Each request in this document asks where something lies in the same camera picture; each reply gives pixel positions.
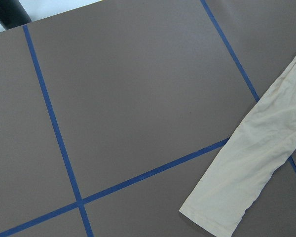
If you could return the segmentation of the beige long-sleeve printed shirt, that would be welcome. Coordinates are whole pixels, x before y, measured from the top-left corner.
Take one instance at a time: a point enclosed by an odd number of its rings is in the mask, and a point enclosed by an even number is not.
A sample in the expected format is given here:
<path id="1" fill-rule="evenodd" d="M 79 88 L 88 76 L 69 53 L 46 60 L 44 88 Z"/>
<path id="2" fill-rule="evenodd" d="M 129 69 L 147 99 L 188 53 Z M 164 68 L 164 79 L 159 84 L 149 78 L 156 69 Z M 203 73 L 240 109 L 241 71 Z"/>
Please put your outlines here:
<path id="1" fill-rule="evenodd" d="M 179 211 L 229 237 L 273 172 L 296 150 L 296 56 L 243 118 Z"/>

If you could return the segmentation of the black bottle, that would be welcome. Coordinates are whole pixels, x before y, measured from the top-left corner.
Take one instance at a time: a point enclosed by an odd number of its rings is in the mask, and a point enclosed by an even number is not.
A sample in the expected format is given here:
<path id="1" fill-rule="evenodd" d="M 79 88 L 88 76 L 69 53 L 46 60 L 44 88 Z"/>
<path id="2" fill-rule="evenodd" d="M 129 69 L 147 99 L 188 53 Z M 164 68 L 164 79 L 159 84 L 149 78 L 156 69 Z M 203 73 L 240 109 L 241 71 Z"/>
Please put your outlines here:
<path id="1" fill-rule="evenodd" d="M 0 24 L 5 30 L 31 23 L 31 21 L 18 0 L 0 0 Z"/>

